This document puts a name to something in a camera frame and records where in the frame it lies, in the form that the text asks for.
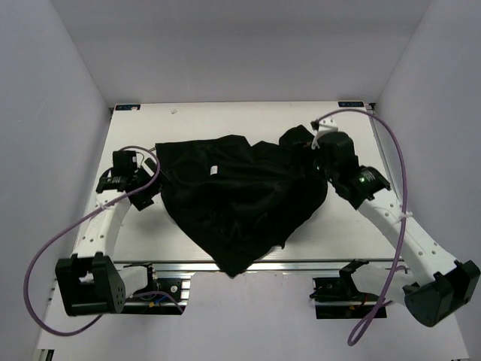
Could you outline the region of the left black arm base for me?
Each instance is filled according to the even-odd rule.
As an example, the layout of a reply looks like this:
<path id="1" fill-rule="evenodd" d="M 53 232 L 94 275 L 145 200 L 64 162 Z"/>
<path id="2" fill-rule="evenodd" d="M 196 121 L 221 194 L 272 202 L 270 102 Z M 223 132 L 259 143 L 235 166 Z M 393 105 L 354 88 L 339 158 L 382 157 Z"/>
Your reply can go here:
<path id="1" fill-rule="evenodd" d="M 156 268 L 152 263 L 116 264 L 124 287 L 122 314 L 181 315 L 190 290 L 190 275 Z"/>

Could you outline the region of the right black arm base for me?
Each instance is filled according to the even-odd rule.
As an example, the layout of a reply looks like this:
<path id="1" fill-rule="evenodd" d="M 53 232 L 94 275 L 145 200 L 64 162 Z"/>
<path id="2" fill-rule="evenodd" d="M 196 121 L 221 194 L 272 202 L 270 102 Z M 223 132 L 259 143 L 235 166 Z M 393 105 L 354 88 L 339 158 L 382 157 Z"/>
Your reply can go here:
<path id="1" fill-rule="evenodd" d="M 317 320 L 360 320 L 371 312 L 378 300 L 373 294 L 350 288 L 339 277 L 314 278 L 309 297 L 314 302 Z"/>

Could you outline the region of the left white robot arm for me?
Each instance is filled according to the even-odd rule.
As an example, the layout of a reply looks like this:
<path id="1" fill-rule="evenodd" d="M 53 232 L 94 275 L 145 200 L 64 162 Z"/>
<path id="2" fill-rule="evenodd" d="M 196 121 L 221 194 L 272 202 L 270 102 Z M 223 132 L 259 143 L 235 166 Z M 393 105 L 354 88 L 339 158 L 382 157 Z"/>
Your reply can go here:
<path id="1" fill-rule="evenodd" d="M 129 209 L 148 208 L 162 190 L 160 161 L 149 152 L 148 158 L 139 162 L 139 150 L 130 146 L 113 152 L 113 164 L 101 174 L 95 188 L 95 207 L 85 232 L 71 255 L 56 264 L 59 291 L 70 317 L 119 314 L 134 294 L 150 300 L 159 291 L 151 266 L 117 269 L 111 259 Z"/>

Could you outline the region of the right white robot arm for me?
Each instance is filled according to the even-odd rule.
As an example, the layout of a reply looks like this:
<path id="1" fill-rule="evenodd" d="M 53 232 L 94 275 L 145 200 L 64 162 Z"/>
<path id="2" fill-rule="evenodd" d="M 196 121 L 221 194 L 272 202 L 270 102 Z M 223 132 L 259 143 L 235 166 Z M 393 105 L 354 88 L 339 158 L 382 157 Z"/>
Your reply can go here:
<path id="1" fill-rule="evenodd" d="M 360 165 L 345 132 L 318 132 L 311 145 L 318 169 L 335 192 L 368 219 L 395 247 L 410 273 L 389 273 L 355 259 L 339 272 L 340 293 L 358 299 L 368 293 L 404 305 L 422 325 L 432 327 L 466 305 L 480 278 L 471 260 L 461 262 L 444 250 L 403 209 L 389 182 L 373 167 Z"/>

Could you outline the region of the black jacket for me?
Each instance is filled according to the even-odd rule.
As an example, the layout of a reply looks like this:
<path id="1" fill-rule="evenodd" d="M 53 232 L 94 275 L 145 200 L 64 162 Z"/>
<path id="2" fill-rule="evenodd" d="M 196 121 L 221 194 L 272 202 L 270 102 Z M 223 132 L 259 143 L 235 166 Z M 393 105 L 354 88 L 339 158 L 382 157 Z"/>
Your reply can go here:
<path id="1" fill-rule="evenodd" d="M 324 203 L 304 126 L 276 144 L 244 136 L 156 144 L 162 201 L 180 229 L 233 278 L 289 236 Z"/>

